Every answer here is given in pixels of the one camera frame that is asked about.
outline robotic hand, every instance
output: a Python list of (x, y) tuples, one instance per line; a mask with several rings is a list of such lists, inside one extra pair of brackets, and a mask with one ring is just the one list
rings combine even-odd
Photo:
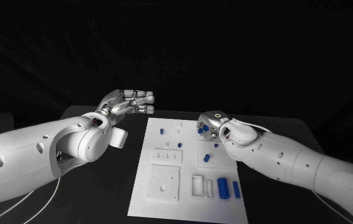
[(353, 215), (353, 164), (316, 153), (267, 130), (263, 134), (256, 132), (220, 111), (204, 112), (195, 127), (204, 140), (220, 139), (233, 160), (273, 180), (309, 189)]
[(154, 113), (152, 92), (115, 90), (95, 112), (0, 134), (0, 202), (36, 190), (93, 162), (126, 132), (112, 126), (125, 113)]

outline white cable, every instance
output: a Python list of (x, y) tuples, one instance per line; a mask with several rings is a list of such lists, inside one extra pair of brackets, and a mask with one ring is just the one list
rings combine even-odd
[(1, 213), (0, 217), (24, 201), (24, 199), (31, 195), (34, 190), (25, 195), (25, 197), (18, 201), (18, 203), (5, 211)]
[(322, 201), (322, 203), (331, 208), (331, 210), (353, 224), (353, 221), (348, 220), (348, 218), (345, 216), (342, 216), (340, 214), (340, 212), (325, 203), (325, 201), (319, 198), (319, 196), (316, 195), (316, 193), (312, 191), (314, 195), (318, 197), (318, 199)]
[[(59, 182), (60, 182), (60, 178), (59, 178), (59, 180), (57, 180), (57, 184), (56, 184), (56, 188), (54, 188), (54, 191), (53, 191), (53, 195), (54, 195), (56, 190), (57, 190)], [(53, 195), (51, 195), (48, 201), (46, 202), (46, 205), (43, 206), (41, 210), (46, 208), (46, 206), (47, 206), (47, 204), (48, 204), (48, 202), (50, 202), (50, 200), (51, 200), (51, 198), (53, 198)], [(36, 214), (36, 215), (34, 215), (34, 216), (33, 216), (33, 217), (31, 217), (23, 224), (25, 224), (25, 223), (30, 222), (30, 220), (38, 215), (38, 213), (41, 212), (41, 210), (37, 212), (37, 214)]]
[(272, 133), (272, 132), (270, 132), (266, 128), (263, 128), (262, 126), (253, 125), (252, 123), (242, 122), (242, 121), (237, 120), (236, 118), (233, 118), (233, 119), (234, 119), (234, 121), (237, 121), (239, 123), (244, 123), (244, 124), (249, 125), (249, 126), (255, 126), (255, 127), (260, 128), (263, 131)]

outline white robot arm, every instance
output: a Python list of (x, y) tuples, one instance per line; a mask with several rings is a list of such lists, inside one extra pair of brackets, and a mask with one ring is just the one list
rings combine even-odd
[(95, 112), (0, 134), (0, 202), (93, 162), (108, 145), (122, 148), (126, 132), (112, 126), (125, 113), (152, 113), (152, 102), (149, 91), (115, 90)]
[(218, 137), (233, 160), (273, 180), (312, 190), (353, 215), (353, 164), (316, 153), (280, 135), (257, 133), (220, 111), (198, 116), (197, 129), (203, 139)]

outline black background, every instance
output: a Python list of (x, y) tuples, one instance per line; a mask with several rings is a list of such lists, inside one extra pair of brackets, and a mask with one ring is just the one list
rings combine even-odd
[(149, 90), (155, 109), (301, 119), (351, 161), (351, 0), (0, 0), (1, 108), (20, 128)]

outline black table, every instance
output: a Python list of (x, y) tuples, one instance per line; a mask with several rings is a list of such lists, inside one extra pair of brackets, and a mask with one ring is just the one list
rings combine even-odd
[[(90, 106), (70, 106), (63, 118), (95, 110)], [(144, 142), (148, 117), (197, 120), (200, 113), (155, 111), (131, 114), (116, 124), (128, 131), (122, 149), (108, 147), (102, 157), (74, 168), (60, 179), (50, 204), (30, 223), (180, 223), (177, 220), (126, 216), (133, 179)], [(308, 148), (322, 153), (305, 123), (293, 118), (233, 115), (239, 120), (266, 127)], [(237, 162), (242, 197), (249, 224), (255, 223), (347, 223), (314, 196), (298, 186), (272, 180)], [(56, 182), (38, 188), (8, 212), (0, 223), (23, 223), (48, 200)], [(2, 202), (0, 213), (21, 197)]]

